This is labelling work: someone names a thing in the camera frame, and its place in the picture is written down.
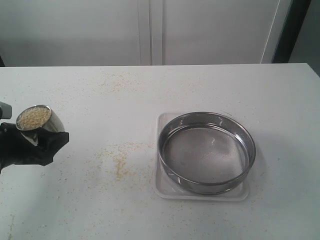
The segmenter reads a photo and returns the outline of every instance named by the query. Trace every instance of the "cabinet door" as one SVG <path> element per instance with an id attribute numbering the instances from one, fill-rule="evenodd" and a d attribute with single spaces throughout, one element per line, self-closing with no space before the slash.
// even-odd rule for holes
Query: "cabinet door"
<path id="1" fill-rule="evenodd" d="M 290 2 L 151 0 L 153 64 L 271 62 Z"/>
<path id="2" fill-rule="evenodd" d="M 149 65 L 148 0 L 1 0 L 6 66 Z"/>

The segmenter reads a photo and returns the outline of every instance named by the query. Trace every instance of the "stainless steel ring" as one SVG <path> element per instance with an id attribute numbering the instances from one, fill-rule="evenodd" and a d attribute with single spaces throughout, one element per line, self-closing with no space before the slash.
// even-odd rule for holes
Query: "stainless steel ring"
<path id="1" fill-rule="evenodd" d="M 158 153 L 165 172 L 178 185 L 214 195 L 242 183 L 254 164 L 256 147 L 249 132 L 233 119 L 192 112 L 163 128 Z"/>

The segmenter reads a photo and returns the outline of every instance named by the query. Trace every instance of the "table surface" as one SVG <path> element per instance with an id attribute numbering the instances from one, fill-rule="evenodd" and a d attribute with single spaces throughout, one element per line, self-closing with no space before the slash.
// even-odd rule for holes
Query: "table surface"
<path id="1" fill-rule="evenodd" d="M 18 67 L 0 79 L 11 122 L 46 104 L 70 133 L 53 163 L 2 171 L 1 239 L 320 236 L 320 78 L 307 64 Z M 193 111 L 230 116 L 254 138 L 245 200 L 157 196 L 156 119 Z"/>

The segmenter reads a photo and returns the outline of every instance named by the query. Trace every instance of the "grain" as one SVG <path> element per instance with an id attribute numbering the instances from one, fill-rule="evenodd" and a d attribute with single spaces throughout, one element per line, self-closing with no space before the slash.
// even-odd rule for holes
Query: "grain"
<path id="1" fill-rule="evenodd" d="M 45 124 L 51 116 L 51 111 L 45 106 L 35 106 L 23 111 L 16 120 L 20 130 L 34 130 Z"/>

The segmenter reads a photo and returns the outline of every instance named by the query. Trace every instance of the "sieve rim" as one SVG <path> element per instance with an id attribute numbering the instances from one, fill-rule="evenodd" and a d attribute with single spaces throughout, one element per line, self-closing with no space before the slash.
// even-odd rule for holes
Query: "sieve rim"
<path id="1" fill-rule="evenodd" d="M 30 110 L 30 109 L 34 109 L 34 108 L 46 108 L 46 109 L 48 109 L 48 110 L 50 111 L 50 116 L 49 116 L 49 118 L 47 119 L 47 121 L 46 121 L 44 124 L 39 125 L 39 126 L 37 126 L 37 127 L 35 127 L 35 128 L 31 128 L 31 129 L 28 129 L 28 130 L 21 129 L 21 128 L 19 127 L 19 125 L 18 125 L 18 120 L 19 120 L 19 118 L 21 117 L 21 115 L 22 115 L 25 111 Z M 23 111 L 18 115 L 18 117 L 17 117 L 16 120 L 15 120 L 15 127 L 16 127 L 18 130 L 23 131 L 23 132 L 33 131 L 33 130 L 42 128 L 42 127 L 49 121 L 49 119 L 50 119 L 51 116 L 52 116 L 52 113 L 53 113 L 52 109 L 51 109 L 49 106 L 47 106 L 47 105 L 44 105 L 44 104 L 33 105 L 33 106 L 28 107 L 27 109 L 23 110 Z"/>
<path id="2" fill-rule="evenodd" d="M 161 142 L 161 139 L 163 137 L 163 135 L 165 134 L 165 130 L 168 129 L 170 127 L 170 125 L 172 123 L 174 123 L 175 121 L 179 120 L 179 119 L 185 119 L 185 118 L 188 118 L 188 117 L 192 117 L 192 115 L 198 115 L 198 114 L 203 114 L 203 115 L 215 115 L 215 116 L 218 116 L 218 117 L 222 117 L 222 118 L 225 118 L 229 121 L 231 121 L 233 124 L 237 125 L 238 127 L 240 127 L 243 132 L 247 135 L 247 137 L 249 138 L 250 140 L 250 143 L 252 145 L 252 155 L 249 156 L 248 154 L 248 165 L 244 168 L 244 170 L 237 176 L 231 178 L 231 179 L 228 179 L 228 180 L 225 180 L 225 181 L 220 181 L 220 182 L 202 182 L 202 181 L 195 181 L 195 180 L 192 180 L 192 179 L 189 179 L 187 177 L 184 177 L 182 175 L 180 175 L 179 173 L 177 173 L 176 171 L 174 171 L 168 164 L 168 158 L 164 157 L 164 150 L 165 150 L 165 147 L 167 145 L 167 142 L 170 140 L 170 138 L 180 132 L 180 131 L 183 131 L 184 128 L 187 128 L 190 126 L 190 124 L 185 124 L 185 125 L 182 125 L 182 126 L 179 126 L 175 129 L 173 129 L 172 131 L 169 132 L 168 134 L 168 137 L 165 139 L 165 141 Z M 202 126 L 202 127 L 208 127 L 210 125 L 210 123 L 197 123 L 198 126 Z M 207 111 L 198 111 L 198 112 L 190 112 L 190 113 L 186 113 L 186 114 L 183 114 L 183 115 L 180 115 L 178 117 L 175 117 L 174 119 L 172 119 L 170 122 L 168 122 L 164 128 L 161 130 L 159 136 L 158 136 L 158 141 L 157 141 L 157 151 L 158 151 L 158 154 L 160 156 L 160 160 L 161 160 L 161 163 L 167 168 L 169 169 L 170 173 L 176 175 L 177 177 L 191 183 L 191 184 L 195 184 L 195 185 L 201 185 L 201 186 L 222 186 L 222 185 L 225 185 L 225 184 L 230 184 L 232 182 L 236 182 L 237 180 L 243 178 L 245 175 L 248 174 L 249 170 L 252 168 L 254 162 L 255 162 L 255 159 L 256 159 L 256 145 L 255 145 L 255 142 L 252 138 L 252 136 L 250 135 L 250 133 L 248 132 L 248 130 L 242 126 L 240 123 L 238 123 L 237 121 L 235 121 L 234 119 L 228 117 L 228 116 L 225 116 L 225 115 L 222 115 L 220 113 L 215 113 L 215 112 L 207 112 Z"/>

